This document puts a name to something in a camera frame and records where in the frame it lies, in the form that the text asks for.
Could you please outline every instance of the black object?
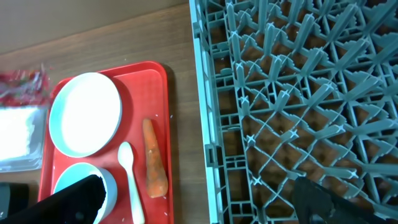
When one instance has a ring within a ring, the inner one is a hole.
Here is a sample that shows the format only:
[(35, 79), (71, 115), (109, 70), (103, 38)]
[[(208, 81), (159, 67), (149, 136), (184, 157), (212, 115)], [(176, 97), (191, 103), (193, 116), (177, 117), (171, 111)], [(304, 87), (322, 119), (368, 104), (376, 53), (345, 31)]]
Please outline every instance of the black object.
[(105, 195), (102, 178), (90, 175), (0, 224), (92, 224)]
[(293, 206), (300, 224), (387, 223), (304, 177), (295, 180)]
[(0, 220), (27, 208), (28, 203), (27, 184), (0, 183)]

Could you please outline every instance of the spoon handle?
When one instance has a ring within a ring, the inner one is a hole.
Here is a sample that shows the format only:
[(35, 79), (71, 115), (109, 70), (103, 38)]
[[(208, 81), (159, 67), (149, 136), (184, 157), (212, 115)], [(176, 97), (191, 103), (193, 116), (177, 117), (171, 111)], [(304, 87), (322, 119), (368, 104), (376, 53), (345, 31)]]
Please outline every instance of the spoon handle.
[(136, 180), (134, 179), (132, 170), (127, 170), (126, 172), (127, 172), (127, 180), (129, 182), (132, 221), (134, 222), (134, 224), (144, 224), (145, 217), (144, 217), (144, 212), (142, 211)]

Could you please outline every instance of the teal dish rack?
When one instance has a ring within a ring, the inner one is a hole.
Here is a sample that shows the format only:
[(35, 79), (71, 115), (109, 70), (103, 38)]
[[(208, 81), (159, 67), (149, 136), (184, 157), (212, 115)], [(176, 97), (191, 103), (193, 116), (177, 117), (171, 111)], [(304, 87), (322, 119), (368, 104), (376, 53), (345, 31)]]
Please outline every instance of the teal dish rack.
[(294, 223), (307, 177), (398, 219), (398, 0), (190, 0), (210, 223)]

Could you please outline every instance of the red tray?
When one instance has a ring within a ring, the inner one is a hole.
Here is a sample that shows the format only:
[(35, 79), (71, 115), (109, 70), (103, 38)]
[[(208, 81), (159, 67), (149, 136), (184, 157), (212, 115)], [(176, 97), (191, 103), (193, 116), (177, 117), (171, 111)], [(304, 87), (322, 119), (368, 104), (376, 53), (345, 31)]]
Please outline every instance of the red tray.
[[(118, 147), (128, 141), (134, 152), (134, 175), (141, 196), (146, 223), (174, 223), (172, 166), (170, 150), (169, 99), (167, 74), (156, 62), (141, 62), (100, 71), (110, 77), (120, 93), (123, 104), (119, 129), (110, 142), (97, 153), (85, 158), (71, 158), (59, 152), (51, 141), (49, 129), (45, 133), (44, 160), (40, 179), (39, 201), (53, 192), (60, 174), (72, 164), (89, 162), (104, 167), (118, 185), (118, 200), (113, 211), (101, 223), (132, 223), (126, 171), (118, 163)], [(53, 98), (71, 80), (62, 80), (53, 91)], [(150, 198), (146, 192), (146, 158), (142, 134), (142, 120), (151, 118), (157, 136), (162, 161), (169, 178), (169, 192), (165, 197)]]

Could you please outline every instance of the bowl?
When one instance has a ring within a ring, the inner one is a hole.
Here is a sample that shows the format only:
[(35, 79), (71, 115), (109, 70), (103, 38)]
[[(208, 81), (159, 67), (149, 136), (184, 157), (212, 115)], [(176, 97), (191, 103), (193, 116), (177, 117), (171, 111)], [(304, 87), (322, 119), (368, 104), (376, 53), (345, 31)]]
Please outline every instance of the bowl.
[(102, 178), (106, 191), (104, 203), (98, 210), (97, 217), (94, 220), (94, 224), (97, 224), (111, 213), (118, 197), (116, 181), (109, 171), (86, 162), (76, 163), (63, 171), (61, 176), (58, 178), (57, 183), (55, 184), (54, 193), (71, 186), (72, 184), (84, 179), (85, 177), (88, 177), (91, 174), (95, 174)]
[(55, 97), (49, 131), (55, 147), (69, 157), (89, 156), (118, 130), (122, 103), (106, 76), (90, 72), (72, 78)]

